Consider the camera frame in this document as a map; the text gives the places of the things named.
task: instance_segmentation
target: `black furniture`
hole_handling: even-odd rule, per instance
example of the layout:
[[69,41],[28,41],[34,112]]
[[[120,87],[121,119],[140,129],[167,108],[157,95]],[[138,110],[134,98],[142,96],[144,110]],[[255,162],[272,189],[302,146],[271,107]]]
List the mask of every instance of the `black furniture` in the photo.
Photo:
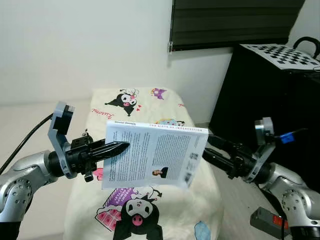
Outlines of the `black furniture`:
[[255,120],[271,117],[275,133],[307,128],[296,141],[277,144],[268,159],[298,173],[320,192],[320,72],[280,70],[258,54],[235,47],[209,128],[255,152]]

